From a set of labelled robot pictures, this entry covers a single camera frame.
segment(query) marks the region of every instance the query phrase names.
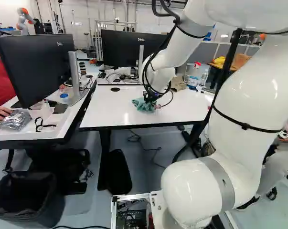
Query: floor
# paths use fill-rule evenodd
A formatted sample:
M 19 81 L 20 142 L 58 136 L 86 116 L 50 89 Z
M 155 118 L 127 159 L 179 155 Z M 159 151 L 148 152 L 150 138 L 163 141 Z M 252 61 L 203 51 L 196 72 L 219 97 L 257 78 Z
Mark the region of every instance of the floor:
M 155 157 L 155 161 L 162 166 L 168 166 L 175 153 L 185 144 L 180 131 L 176 127 L 158 127 L 148 129 L 134 129 L 135 133 L 142 136 L 145 148 L 162 147 Z M 160 189 L 160 176 L 163 168 L 151 163 L 154 151 L 143 151 L 139 143 L 128 142 L 131 136 L 129 130 L 112 132 L 111 148 L 123 150 L 131 178 L 133 189 L 130 194 L 146 193 Z M 70 227 L 85 227 L 99 225 L 110 227 L 110 201 L 108 191 L 97 191 L 97 175 L 100 159 L 100 142 L 98 132 L 78 132 L 66 147 L 87 148 L 91 152 L 90 166 L 95 176 L 88 181 L 87 192 L 83 195 L 68 196 L 64 214 L 58 225 Z M 27 169 L 30 159 L 23 151 L 17 151 L 12 167 L 15 170 Z M 0 179 L 4 176 L 1 171 L 6 163 L 7 150 L 0 151 Z M 180 160 L 194 158 L 191 151 L 183 154 Z M 244 212 L 232 210 L 231 214 L 240 229 L 288 229 L 288 183 L 278 186 L 278 198 L 275 201 L 262 199 L 255 206 Z M 0 220 L 0 229 L 20 229 L 8 222 Z

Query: monitor stand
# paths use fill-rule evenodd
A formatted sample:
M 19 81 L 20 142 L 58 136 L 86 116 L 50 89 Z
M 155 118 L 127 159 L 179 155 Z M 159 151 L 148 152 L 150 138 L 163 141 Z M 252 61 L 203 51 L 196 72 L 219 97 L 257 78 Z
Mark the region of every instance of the monitor stand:
M 80 82 L 79 82 L 79 75 L 78 75 L 76 52 L 68 52 L 68 58 L 69 58 L 69 64 L 71 67 L 74 96 L 68 100 L 67 104 L 69 106 L 72 106 L 76 104 L 79 100 L 81 100 L 89 92 L 89 89 L 84 89 L 83 91 L 79 90 Z
M 140 71 L 142 69 L 142 65 L 143 65 L 143 56 L 144 56 L 144 45 L 140 45 L 139 46 L 139 65 L 138 65 L 138 72 L 137 72 L 137 78 L 140 77 Z

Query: black pouch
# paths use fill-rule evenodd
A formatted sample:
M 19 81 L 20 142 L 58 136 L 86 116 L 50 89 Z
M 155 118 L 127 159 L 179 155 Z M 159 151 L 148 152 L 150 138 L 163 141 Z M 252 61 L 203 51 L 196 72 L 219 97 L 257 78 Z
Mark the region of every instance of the black pouch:
M 21 227 L 52 228 L 65 206 L 52 173 L 16 171 L 0 180 L 0 219 Z
M 86 178 L 92 176 L 88 170 L 90 153 L 87 149 L 50 150 L 31 154 L 31 172 L 51 172 L 56 175 L 58 190 L 63 195 L 85 193 L 86 183 L 80 183 L 80 176 L 86 172 Z

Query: black monitor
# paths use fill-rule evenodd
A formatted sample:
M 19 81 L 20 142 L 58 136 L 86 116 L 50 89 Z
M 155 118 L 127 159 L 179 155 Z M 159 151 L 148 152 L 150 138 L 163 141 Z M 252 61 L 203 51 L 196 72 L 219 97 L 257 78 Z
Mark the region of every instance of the black monitor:
M 144 45 L 143 61 L 165 40 L 166 35 L 101 30 L 104 64 L 115 67 L 135 67 L 139 46 Z
M 71 77 L 71 34 L 0 37 L 0 56 L 23 108 L 41 101 Z

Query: white robotic arm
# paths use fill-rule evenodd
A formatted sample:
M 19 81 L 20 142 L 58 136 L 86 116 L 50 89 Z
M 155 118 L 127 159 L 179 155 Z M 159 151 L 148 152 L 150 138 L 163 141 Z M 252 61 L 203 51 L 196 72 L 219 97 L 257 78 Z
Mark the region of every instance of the white robotic arm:
M 174 163 L 162 175 L 170 214 L 183 228 L 201 228 L 211 216 L 246 203 L 256 193 L 264 156 L 288 119 L 288 0 L 189 0 L 183 20 L 196 29 L 185 31 L 196 36 L 207 33 L 214 21 L 277 34 L 268 36 L 219 91 L 214 103 L 219 112 L 213 108 L 209 121 L 216 152 Z M 167 49 L 147 66 L 151 87 L 164 91 L 174 75 L 171 67 L 183 64 L 200 41 L 176 29 Z
M 205 13 L 204 0 L 189 1 L 180 15 L 179 26 L 172 30 L 173 34 L 167 48 L 160 51 L 152 60 L 148 57 L 144 61 L 142 66 L 147 65 L 147 70 L 143 72 L 145 67 L 141 69 L 140 80 L 144 83 L 148 80 L 154 92 L 164 92 L 175 75 L 174 67 L 181 66 L 187 61 L 214 24 L 215 22 Z
M 17 12 L 19 15 L 19 20 L 18 23 L 16 24 L 16 28 L 18 30 L 21 30 L 21 35 L 29 35 L 28 27 L 27 25 L 25 25 L 25 22 L 26 20 L 28 20 L 29 24 L 34 25 L 36 21 L 32 19 L 26 8 L 18 8 Z

